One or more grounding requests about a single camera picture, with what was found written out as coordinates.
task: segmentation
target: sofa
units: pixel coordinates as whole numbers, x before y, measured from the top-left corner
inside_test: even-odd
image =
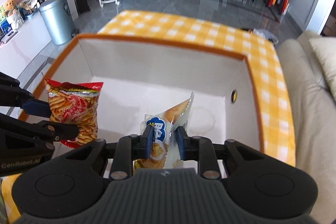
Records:
[[[321,224],[336,219],[336,104],[305,31],[283,42],[277,53],[292,107],[296,167],[316,181],[319,194],[311,216]]]

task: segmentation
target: black plant pot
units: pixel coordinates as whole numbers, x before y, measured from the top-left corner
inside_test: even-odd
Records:
[[[77,9],[80,14],[90,11],[90,8],[87,4],[87,0],[76,0]]]

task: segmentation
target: red snack bag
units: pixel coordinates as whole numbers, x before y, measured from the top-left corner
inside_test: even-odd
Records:
[[[62,140],[68,147],[77,148],[97,138],[97,107],[103,82],[71,84],[44,79],[51,110],[50,121],[76,124],[77,138]]]

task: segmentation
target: snack bag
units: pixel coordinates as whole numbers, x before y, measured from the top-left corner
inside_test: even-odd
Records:
[[[138,159],[134,162],[137,168],[173,168],[180,160],[174,131],[178,126],[185,126],[193,103],[194,93],[190,98],[163,113],[155,116],[146,115],[141,123],[140,132],[144,132],[148,125],[154,127],[152,151],[146,160]]]
[[[51,110],[50,121],[76,124],[77,138],[61,140],[71,148],[89,143],[97,138],[97,107],[102,82],[71,84],[44,79]]]

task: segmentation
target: silver trash can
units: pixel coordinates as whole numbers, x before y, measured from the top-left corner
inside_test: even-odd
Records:
[[[55,45],[71,40],[75,25],[67,0],[47,0],[41,4],[40,12]]]

